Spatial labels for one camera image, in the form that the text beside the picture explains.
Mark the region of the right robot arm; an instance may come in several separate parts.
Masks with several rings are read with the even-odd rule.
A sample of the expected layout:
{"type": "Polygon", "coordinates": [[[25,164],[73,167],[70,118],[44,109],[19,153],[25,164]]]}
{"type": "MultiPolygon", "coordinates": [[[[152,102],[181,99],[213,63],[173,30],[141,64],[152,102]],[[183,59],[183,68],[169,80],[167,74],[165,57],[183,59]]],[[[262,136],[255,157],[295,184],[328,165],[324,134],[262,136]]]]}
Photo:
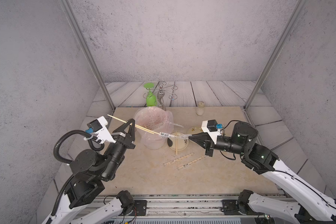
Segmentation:
{"type": "Polygon", "coordinates": [[[293,172],[270,149],[256,143],[258,131],[249,123],[237,120],[231,136],[225,135],[225,126],[216,120],[202,122],[202,132],[188,139],[213,156],[218,150],[239,155],[250,170],[281,187],[295,201],[285,202],[264,197],[251,190],[240,193],[233,212],[242,215],[263,213],[293,224],[336,224],[336,199],[333,199],[293,172]]]}

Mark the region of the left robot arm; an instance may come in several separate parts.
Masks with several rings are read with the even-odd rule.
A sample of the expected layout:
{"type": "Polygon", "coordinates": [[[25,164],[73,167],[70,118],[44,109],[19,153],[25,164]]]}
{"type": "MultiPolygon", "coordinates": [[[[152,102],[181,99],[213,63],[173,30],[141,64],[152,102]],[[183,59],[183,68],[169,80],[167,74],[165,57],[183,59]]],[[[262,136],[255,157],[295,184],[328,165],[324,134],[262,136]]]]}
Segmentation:
{"type": "Polygon", "coordinates": [[[102,224],[110,218],[136,212],[135,201],[127,190],[122,190],[111,201],[95,211],[76,219],[75,217],[105,189],[103,183],[112,181],[125,159],[128,149],[135,148],[135,120],[130,119],[110,133],[105,117],[88,123],[88,130],[72,130],[64,134],[55,144],[53,155],[59,162],[70,166],[72,175],[60,189],[52,212],[45,224],[102,224]],[[74,160],[59,153],[60,147],[69,137],[79,134],[89,143],[74,160]]]}

